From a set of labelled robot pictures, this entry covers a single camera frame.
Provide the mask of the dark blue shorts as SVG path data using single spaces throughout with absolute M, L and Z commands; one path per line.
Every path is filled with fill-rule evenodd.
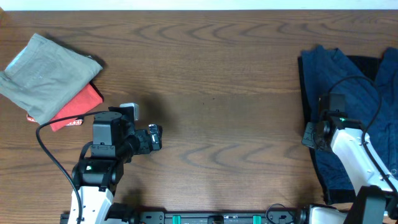
M 389 47 L 374 80 L 377 88 L 364 80 L 364 74 L 340 49 L 323 46 L 302 52 L 305 89 L 318 119 L 318 99 L 331 90 L 345 95 L 346 112 L 351 119 L 370 124 L 371 143 L 383 163 L 397 175 L 397 49 Z

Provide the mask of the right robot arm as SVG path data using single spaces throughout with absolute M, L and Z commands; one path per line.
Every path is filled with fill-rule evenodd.
M 388 171 L 369 135 L 357 121 L 333 117 L 329 121 L 309 122 L 302 144 L 335 154 L 356 194 L 346 213 L 335 208 L 311 207 L 308 223 L 382 223 L 385 216 L 397 220 L 397 179 Z

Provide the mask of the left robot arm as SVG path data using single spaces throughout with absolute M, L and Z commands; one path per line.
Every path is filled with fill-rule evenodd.
M 139 214 L 125 204 L 114 203 L 116 187 L 124 165 L 132 157 L 150 154 L 162 147 L 162 127 L 149 125 L 136 129 L 133 107 L 110 107 L 95 115 L 93 140 L 86 144 L 72 180 L 77 193 L 67 223 L 139 223 Z

